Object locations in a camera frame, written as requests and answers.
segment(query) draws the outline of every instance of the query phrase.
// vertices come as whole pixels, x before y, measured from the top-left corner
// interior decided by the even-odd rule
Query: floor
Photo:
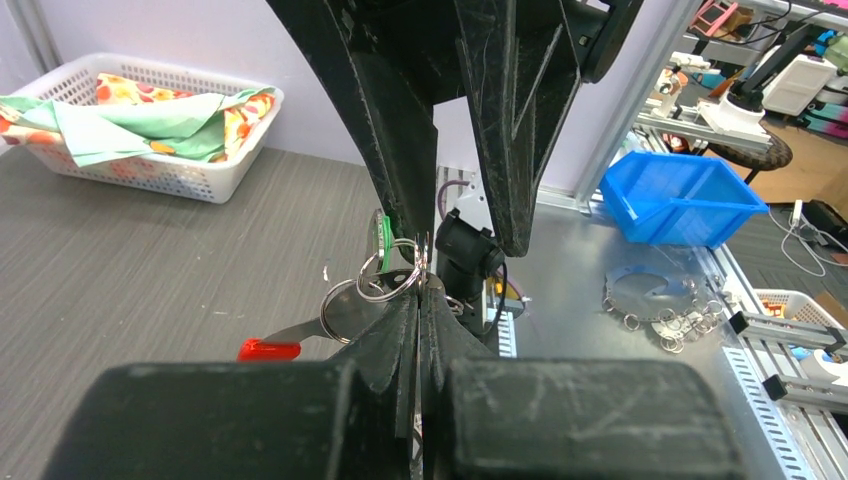
[[[0,479],[38,478],[95,378],[128,362],[231,361],[313,318],[366,257],[364,167],[266,149],[225,205],[0,161]],[[338,344],[311,339],[302,358]]]
[[[683,91],[680,103],[695,105],[706,98],[709,89],[694,82]],[[836,172],[848,178],[848,140],[810,132],[787,124],[779,117],[767,117],[765,126],[792,147],[794,158],[786,168],[762,172],[751,187],[767,203],[787,203],[796,199],[811,200],[831,182]],[[750,170],[732,165],[742,178]]]
[[[779,222],[788,224],[788,211],[773,207],[772,212]],[[811,297],[828,291],[842,305],[848,305],[848,268],[825,265],[827,275],[824,278],[804,273],[781,251],[780,242],[784,235],[768,215],[758,215],[727,242],[751,285],[754,288],[796,290]],[[797,240],[790,238],[786,242],[786,251],[807,269],[818,271],[810,255]],[[829,258],[824,251],[821,255]]]

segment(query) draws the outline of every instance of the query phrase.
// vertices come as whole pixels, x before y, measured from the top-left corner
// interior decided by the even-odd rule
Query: gray table surface
[[[364,167],[269,149],[225,205],[0,157],[0,480],[40,475],[104,369],[233,360],[314,317],[378,205]],[[337,349],[311,339],[302,358]]]

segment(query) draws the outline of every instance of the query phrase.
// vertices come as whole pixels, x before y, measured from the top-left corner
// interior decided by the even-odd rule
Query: metal key ring
[[[347,287],[348,285],[350,285],[351,283],[354,283],[354,282],[356,282],[356,280],[353,280],[352,278],[350,278],[350,279],[341,281],[341,282],[333,285],[333,288],[331,288],[327,292],[327,294],[324,295],[324,298],[321,300],[321,310],[318,313],[318,322],[321,324],[321,328],[324,329],[324,332],[326,332],[327,335],[329,335],[330,338],[332,338],[333,340],[335,340],[339,343],[345,344],[345,345],[350,343],[350,339],[339,335],[338,333],[336,333],[335,330],[333,330],[330,327],[329,322],[327,322],[327,306],[330,304],[330,300],[333,299],[334,295],[339,290],[343,289],[344,287]],[[370,282],[368,284],[368,286],[376,288],[377,290],[379,290],[381,292],[383,291],[383,289],[380,288],[380,286],[375,284],[374,282]]]
[[[406,278],[406,280],[397,289],[392,290],[391,292],[386,293],[384,295],[376,295],[376,296],[372,297],[372,296],[366,294],[364,291],[362,291],[362,277],[365,275],[365,270],[368,269],[368,267],[371,265],[371,262],[373,262],[377,259],[377,257],[379,256],[379,252],[375,253],[374,255],[371,255],[371,257],[368,258],[368,260],[365,261],[365,264],[362,265],[362,268],[359,269],[359,277],[357,277],[357,279],[356,279],[356,292],[359,293],[359,296],[362,297],[362,299],[365,300],[366,302],[381,303],[381,302],[388,302],[389,300],[397,298],[403,292],[407,291],[410,287],[412,287],[412,285],[415,283],[415,281],[421,275],[421,261],[420,261],[421,252],[418,249],[418,244],[416,244],[412,240],[409,240],[409,239],[406,239],[406,238],[400,238],[400,239],[395,240],[394,243],[392,244],[392,248],[397,248],[397,247],[411,247],[411,248],[415,249],[415,258],[414,258],[415,261],[413,262],[412,273],[409,274],[409,276]]]
[[[601,302],[601,308],[606,310],[607,312],[612,312],[615,310],[615,300],[612,297],[607,297]]]
[[[717,305],[718,310],[716,310],[714,308],[710,308],[711,305]],[[709,302],[707,302],[707,305],[704,307],[704,315],[707,315],[707,314],[715,315],[717,313],[721,313],[722,310],[724,310],[724,305],[722,305],[721,302],[719,302],[718,300],[710,300]]]
[[[662,325],[663,327],[665,327],[665,328],[667,328],[667,329],[669,329],[673,332],[680,330],[680,327],[682,327],[682,325],[680,324],[680,321],[677,320],[677,313],[670,308],[663,308],[662,310],[660,310],[659,313],[661,314],[665,311],[671,312],[670,321],[664,320],[662,315],[657,315],[657,317],[659,318],[659,321],[660,321],[660,325]],[[677,326],[672,327],[671,322],[676,322]]]
[[[692,328],[694,328],[696,332],[698,332],[702,335],[706,335],[706,334],[710,333],[713,330],[714,327],[713,327],[712,323],[710,322],[710,320],[707,319],[707,316],[704,315],[704,316],[701,317],[701,319],[698,322],[695,322],[695,323],[692,324]]]
[[[641,326],[641,323],[639,323],[639,317],[637,317],[636,315],[634,315],[632,313],[628,313],[627,315],[625,315],[623,321],[624,321],[624,328],[630,330],[631,332],[635,332],[636,330],[639,330],[639,327]]]
[[[660,347],[669,353],[681,353],[683,351],[683,341],[676,338],[660,337]]]
[[[465,305],[459,300],[451,297],[450,295],[445,295],[445,300],[448,302],[448,305],[451,307],[451,313],[454,316],[462,316],[465,312]]]

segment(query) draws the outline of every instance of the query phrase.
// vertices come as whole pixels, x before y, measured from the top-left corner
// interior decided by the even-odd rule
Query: white plastic basket
[[[109,73],[149,85],[193,93],[235,94],[265,85],[191,70],[165,63],[114,54],[93,54],[66,63],[15,95],[53,98],[73,105],[95,105],[97,75]],[[235,155],[221,163],[201,163],[167,155],[140,155],[85,168],[78,167],[63,145],[27,145],[50,170],[72,177],[127,185],[213,203],[233,195],[247,169],[265,144],[268,127],[280,111],[283,92],[274,92],[274,106],[252,129]]]
[[[771,305],[786,305],[784,317],[794,318],[806,323],[814,323],[823,327],[845,329],[829,313],[816,303],[815,300],[801,292],[792,290],[760,290],[755,289],[760,300]]]

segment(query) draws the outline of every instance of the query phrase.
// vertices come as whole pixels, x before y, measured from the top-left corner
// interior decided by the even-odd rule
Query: power cord
[[[442,220],[444,220],[445,215],[447,215],[447,211],[445,208],[445,192],[448,191],[448,187],[452,187],[454,185],[459,187],[467,187],[468,185],[471,185],[471,182],[467,180],[448,180],[447,182],[443,183],[441,187],[439,187],[439,192],[436,193],[436,206],[439,208],[439,218],[441,218]]]
[[[817,10],[817,11],[815,11],[815,12],[813,12],[813,13],[809,13],[809,14],[807,14],[807,15],[804,15],[803,17],[799,18],[797,21],[798,21],[798,22],[800,22],[800,23],[804,23],[805,21],[807,21],[807,20],[809,20],[809,19],[811,19],[811,18],[815,17],[816,15],[822,14],[822,13],[826,13],[826,12],[824,12],[824,11],[822,11],[822,10]],[[798,28],[796,28],[795,30],[793,30],[793,31],[791,31],[791,32],[790,32],[789,30],[785,29],[785,28],[784,28],[784,29],[780,29],[780,30],[775,30],[774,32],[769,33],[769,34],[767,34],[767,35],[763,35],[762,37],[755,38],[755,39],[752,39],[752,40],[746,40],[746,41],[744,41],[744,42],[731,42],[731,41],[728,41],[728,40],[722,40],[722,38],[721,38],[721,37],[710,37],[710,38],[708,38],[708,40],[710,40],[710,41],[716,41],[716,42],[719,42],[719,43],[726,43],[726,44],[728,44],[728,45],[750,45],[750,44],[752,44],[752,43],[757,43],[757,42],[759,42],[760,40],[765,40],[765,39],[767,39],[767,38],[771,38],[771,37],[774,37],[774,36],[776,36],[776,35],[780,35],[781,33],[788,33],[788,34],[790,34],[790,35],[791,35],[792,33],[795,33],[796,31],[798,31],[798,29],[800,29],[800,28],[801,28],[801,27],[798,27]]]
[[[834,262],[834,261],[831,261],[831,260],[828,260],[824,257],[819,256],[819,254],[817,254],[813,250],[813,248],[810,247],[807,244],[806,239],[801,235],[801,231],[804,230],[805,228],[810,229],[814,233],[829,239],[834,244],[839,245],[839,247],[841,247],[842,250],[845,251],[845,253],[848,253],[848,247],[846,247],[845,245],[840,243],[839,240],[834,238],[834,236],[831,235],[830,233],[825,232],[823,230],[819,230],[818,228],[816,228],[813,224],[811,224],[806,219],[806,217],[804,217],[804,215],[801,215],[801,220],[800,220],[800,223],[798,224],[797,227],[793,227],[792,225],[789,225],[788,227],[784,227],[783,225],[781,225],[781,223],[778,222],[776,218],[774,218],[774,215],[772,215],[771,209],[769,209],[769,217],[771,217],[771,221],[774,222],[774,224],[777,225],[778,228],[780,228],[781,230],[786,232],[786,235],[783,237],[783,240],[781,240],[781,242],[780,242],[780,251],[783,252],[783,255],[787,259],[789,259],[790,262],[795,264],[796,267],[800,268],[805,273],[808,273],[808,274],[810,274],[814,277],[824,278],[825,276],[827,276],[827,269],[824,267],[824,264],[822,262],[830,264],[830,265],[835,265],[837,267],[846,267],[846,265],[844,265],[844,264]],[[813,261],[816,262],[816,265],[818,265],[818,267],[821,269],[821,272],[817,273],[817,272],[814,272],[814,271],[808,269],[807,267],[798,263],[797,260],[795,260],[794,258],[792,258],[789,255],[789,253],[786,251],[786,241],[789,240],[790,237],[795,237],[795,238],[798,239],[799,242],[801,242],[801,245],[803,245],[803,247],[807,251],[807,253],[810,254],[810,256],[813,258]]]
[[[757,25],[768,25],[769,23],[775,23],[777,21],[783,20],[784,18],[786,18],[787,15],[789,15],[792,12],[792,7],[793,7],[792,0],[786,0],[786,11],[781,13],[780,16],[775,17],[775,18],[770,18],[768,20],[763,20],[763,21],[760,21],[760,22],[746,23],[744,25],[737,25],[736,28],[725,33],[724,35],[719,35],[718,37],[713,37],[713,38],[719,39],[719,38],[724,38],[728,35],[733,35],[735,33],[739,33],[739,29],[742,28],[742,27],[756,27]]]

